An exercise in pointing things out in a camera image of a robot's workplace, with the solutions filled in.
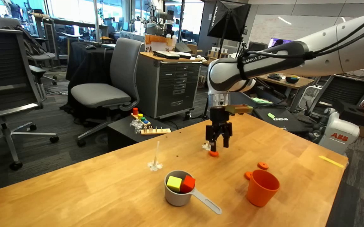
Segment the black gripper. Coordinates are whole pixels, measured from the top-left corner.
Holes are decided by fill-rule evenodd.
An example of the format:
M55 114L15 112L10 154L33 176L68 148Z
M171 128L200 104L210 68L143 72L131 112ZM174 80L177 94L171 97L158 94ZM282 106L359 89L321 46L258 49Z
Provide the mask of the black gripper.
M229 148L229 140L232 136L232 125L229 123L229 112L224 107L210 109L211 124L206 126L206 140L210 144L210 152L216 152L216 138L222 135L224 148Z

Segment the white ABB robot base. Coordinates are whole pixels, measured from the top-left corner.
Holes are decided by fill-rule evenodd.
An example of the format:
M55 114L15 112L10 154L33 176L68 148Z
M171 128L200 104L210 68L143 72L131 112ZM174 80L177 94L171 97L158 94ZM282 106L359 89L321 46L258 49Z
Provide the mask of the white ABB robot base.
M359 138L358 125L342 120L335 109L326 109L327 123L318 144L339 154L345 154L347 148Z

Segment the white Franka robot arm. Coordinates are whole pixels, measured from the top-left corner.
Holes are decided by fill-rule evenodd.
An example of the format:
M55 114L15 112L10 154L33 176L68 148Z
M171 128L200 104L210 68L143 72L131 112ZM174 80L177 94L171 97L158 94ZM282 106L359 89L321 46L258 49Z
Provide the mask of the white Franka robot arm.
M322 77L363 68L364 15L284 44L212 61L207 70L210 109L226 106L231 92L249 91L262 75Z

